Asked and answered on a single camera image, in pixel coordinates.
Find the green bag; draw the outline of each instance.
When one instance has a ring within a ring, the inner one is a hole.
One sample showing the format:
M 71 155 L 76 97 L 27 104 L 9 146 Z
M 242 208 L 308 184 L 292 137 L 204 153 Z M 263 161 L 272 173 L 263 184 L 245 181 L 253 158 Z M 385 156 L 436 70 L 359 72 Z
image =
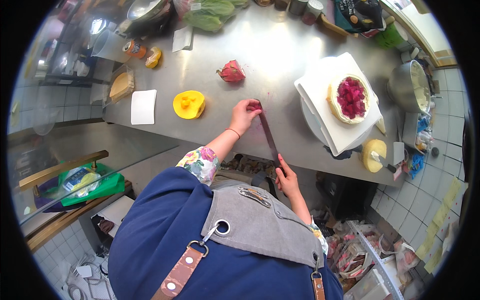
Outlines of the green bag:
M 107 166 L 103 164 L 97 163 L 96 166 L 97 166 L 96 172 L 99 174 L 102 174 L 102 173 L 105 174 L 111 171 Z M 89 163 L 89 164 L 83 165 L 82 167 L 91 168 L 92 164 Z M 68 174 L 68 171 L 63 172 L 59 175 L 59 188 L 61 189 L 63 189 L 62 184 L 67 178 L 67 174 Z M 124 190 L 125 190 L 125 178 L 120 173 L 114 173 L 108 177 L 103 178 L 100 181 L 100 185 L 94 191 L 89 192 L 87 196 L 81 197 L 81 198 L 78 198 L 78 197 L 65 198 L 61 201 L 61 204 L 63 206 L 69 206 L 69 205 L 77 204 L 77 203 L 84 202 L 91 199 L 113 195 L 119 192 L 123 192 Z

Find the woman's left hand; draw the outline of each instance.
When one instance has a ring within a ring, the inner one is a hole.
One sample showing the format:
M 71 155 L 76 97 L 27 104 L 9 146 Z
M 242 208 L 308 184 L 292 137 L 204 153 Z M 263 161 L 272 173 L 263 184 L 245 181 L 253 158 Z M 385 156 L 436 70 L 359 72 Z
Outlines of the woman's left hand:
M 242 100 L 232 109 L 232 120 L 229 128 L 235 130 L 242 136 L 250 127 L 253 118 L 261 112 L 260 101 L 256 99 Z

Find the cake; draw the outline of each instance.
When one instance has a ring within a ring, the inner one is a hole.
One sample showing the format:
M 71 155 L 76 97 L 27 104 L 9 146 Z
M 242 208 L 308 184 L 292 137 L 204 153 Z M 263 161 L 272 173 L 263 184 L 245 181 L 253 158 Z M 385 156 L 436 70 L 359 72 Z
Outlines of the cake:
M 353 74 L 335 77 L 328 86 L 326 100 L 332 114 L 347 124 L 362 122 L 370 108 L 366 84 Z

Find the yellow note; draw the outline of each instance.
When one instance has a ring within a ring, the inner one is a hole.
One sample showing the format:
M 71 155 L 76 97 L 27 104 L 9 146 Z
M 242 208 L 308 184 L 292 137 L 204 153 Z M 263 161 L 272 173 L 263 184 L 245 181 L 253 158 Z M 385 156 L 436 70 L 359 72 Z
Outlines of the yellow note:
M 427 237 L 423 241 L 422 245 L 420 245 L 420 247 L 415 251 L 415 254 L 421 260 L 425 258 L 428 251 L 430 251 L 430 249 L 432 248 L 434 237 L 435 237 L 434 234 L 433 235 L 427 234 Z
M 448 212 L 450 211 L 450 208 L 444 203 L 440 205 L 440 208 L 437 210 L 435 215 L 433 216 L 433 222 L 435 222 L 438 227 L 443 226 L 445 218 L 447 217 Z
M 425 270 L 431 274 L 433 269 L 438 265 L 440 260 L 442 259 L 442 247 L 438 247 L 435 254 L 431 257 L 431 259 L 425 264 Z
M 428 225 L 427 227 L 427 234 L 433 236 L 437 234 L 438 229 L 440 229 L 440 227 L 435 222 L 432 221 L 430 222 L 430 225 Z
M 452 184 L 450 184 L 450 188 L 448 192 L 445 194 L 443 203 L 446 204 L 448 209 L 452 208 L 453 200 L 455 200 L 458 191 L 461 188 L 461 184 L 456 177 L 453 177 Z

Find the orange can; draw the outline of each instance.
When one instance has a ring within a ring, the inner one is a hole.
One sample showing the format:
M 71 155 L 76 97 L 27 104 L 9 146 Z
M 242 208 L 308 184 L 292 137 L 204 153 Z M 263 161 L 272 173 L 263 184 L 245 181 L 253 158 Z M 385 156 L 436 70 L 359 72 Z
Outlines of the orange can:
M 147 53 L 147 48 L 135 42 L 134 40 L 128 41 L 125 46 L 123 46 L 122 50 L 128 55 L 135 56 L 140 59 L 145 56 L 145 53 Z

